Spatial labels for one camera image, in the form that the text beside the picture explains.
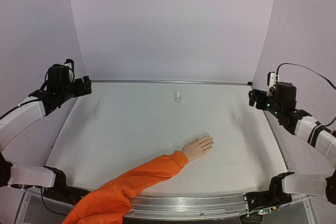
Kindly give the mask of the orange sleeved forearm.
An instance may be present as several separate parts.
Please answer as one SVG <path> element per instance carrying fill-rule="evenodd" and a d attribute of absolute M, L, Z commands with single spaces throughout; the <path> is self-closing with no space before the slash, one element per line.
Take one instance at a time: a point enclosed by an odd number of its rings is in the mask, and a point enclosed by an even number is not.
<path fill-rule="evenodd" d="M 63 223 L 123 223 L 130 200 L 159 182 L 177 175 L 188 164 L 180 151 L 146 162 L 83 197 Z"/>

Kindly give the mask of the mannequin hand with long nails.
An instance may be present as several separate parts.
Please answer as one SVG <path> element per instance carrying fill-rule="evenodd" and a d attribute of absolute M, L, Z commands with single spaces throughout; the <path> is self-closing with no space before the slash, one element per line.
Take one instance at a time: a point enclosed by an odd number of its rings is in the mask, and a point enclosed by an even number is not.
<path fill-rule="evenodd" d="M 196 138 L 187 143 L 181 150 L 189 162 L 201 158 L 214 146 L 214 140 L 210 136 Z"/>

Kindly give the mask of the clear nail polish bottle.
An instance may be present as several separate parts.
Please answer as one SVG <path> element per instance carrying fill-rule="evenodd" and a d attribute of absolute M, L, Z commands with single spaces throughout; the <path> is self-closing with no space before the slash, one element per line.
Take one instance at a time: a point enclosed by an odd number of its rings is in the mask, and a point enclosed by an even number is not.
<path fill-rule="evenodd" d="M 174 97 L 174 102 L 176 102 L 176 103 L 181 103 L 181 102 L 182 102 L 182 97 L 177 97 L 177 96 L 175 96 L 175 97 Z"/>

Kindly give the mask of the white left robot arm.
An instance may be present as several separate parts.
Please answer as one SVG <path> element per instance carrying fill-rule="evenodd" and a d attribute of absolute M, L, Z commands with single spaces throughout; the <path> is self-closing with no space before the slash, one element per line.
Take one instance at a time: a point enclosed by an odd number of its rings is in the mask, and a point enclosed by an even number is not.
<path fill-rule="evenodd" d="M 72 98 L 92 93 L 88 76 L 75 77 L 74 61 L 52 65 L 42 86 L 1 116 L 1 150 L 23 130 L 43 119 Z M 30 166 L 1 157 L 1 186 L 17 189 L 39 188 L 42 198 L 75 205 L 88 190 L 67 185 L 63 171 L 49 166 Z"/>

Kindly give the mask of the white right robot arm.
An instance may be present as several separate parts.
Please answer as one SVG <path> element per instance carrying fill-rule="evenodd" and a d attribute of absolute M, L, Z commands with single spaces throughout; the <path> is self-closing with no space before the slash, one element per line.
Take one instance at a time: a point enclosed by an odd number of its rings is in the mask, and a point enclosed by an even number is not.
<path fill-rule="evenodd" d="M 270 112 L 290 134 L 306 141 L 329 163 L 335 165 L 335 131 L 317 121 L 310 113 L 296 108 L 297 89 L 291 83 L 278 82 L 268 91 L 252 89 L 249 106 Z M 292 194 L 305 194 L 325 198 L 335 204 L 335 174 L 300 175 L 294 172 L 273 177 L 268 190 L 244 195 L 249 213 L 262 215 L 267 209 L 292 202 Z"/>

